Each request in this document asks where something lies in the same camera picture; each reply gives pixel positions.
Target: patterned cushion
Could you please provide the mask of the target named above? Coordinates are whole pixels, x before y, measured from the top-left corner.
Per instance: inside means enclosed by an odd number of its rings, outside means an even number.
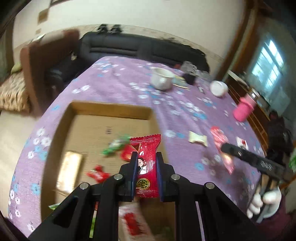
[[[10,75],[0,86],[0,109],[30,111],[23,71]]]

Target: purple tablecloth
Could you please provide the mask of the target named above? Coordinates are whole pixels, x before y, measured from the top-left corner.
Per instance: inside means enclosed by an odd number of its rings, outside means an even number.
[[[21,152],[9,193],[9,217],[26,236],[41,222],[40,187],[47,151],[64,110],[73,100],[153,108],[175,172],[191,182],[215,183],[238,207],[246,209],[259,173],[236,159],[236,169],[230,175],[221,162],[210,128],[219,126],[232,144],[236,144],[236,136],[245,139],[251,151],[262,155],[253,130],[247,122],[235,121],[232,111],[236,105],[231,97],[214,97],[203,80],[198,81],[205,94],[194,86],[190,91],[175,86],[167,92],[155,90],[149,84],[153,67],[169,69],[138,59],[104,57],[74,79],[40,118]],[[188,142],[189,131],[206,135],[208,147]]]

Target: white glove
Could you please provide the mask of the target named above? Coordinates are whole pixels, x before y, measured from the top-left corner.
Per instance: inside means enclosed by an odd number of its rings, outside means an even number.
[[[262,199],[259,191],[260,189],[258,188],[251,204],[249,205],[249,208],[247,209],[248,218],[252,218],[253,214],[259,214],[263,203],[269,205],[269,209],[263,218],[270,218],[279,209],[279,204],[281,202],[281,191],[279,187],[277,187],[275,190],[266,192]]]

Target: window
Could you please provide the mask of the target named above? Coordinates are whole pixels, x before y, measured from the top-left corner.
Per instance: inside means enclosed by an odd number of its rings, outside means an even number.
[[[258,60],[252,70],[252,74],[257,76],[260,83],[261,93],[268,98],[281,75],[283,59],[279,54],[273,41],[264,43]]]

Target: white wall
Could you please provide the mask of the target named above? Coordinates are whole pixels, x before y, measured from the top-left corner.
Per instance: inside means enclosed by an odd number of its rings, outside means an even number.
[[[240,24],[244,0],[70,0],[50,8],[50,0],[32,0],[15,19],[13,47],[41,33],[88,24],[134,25],[163,31],[225,57]]]

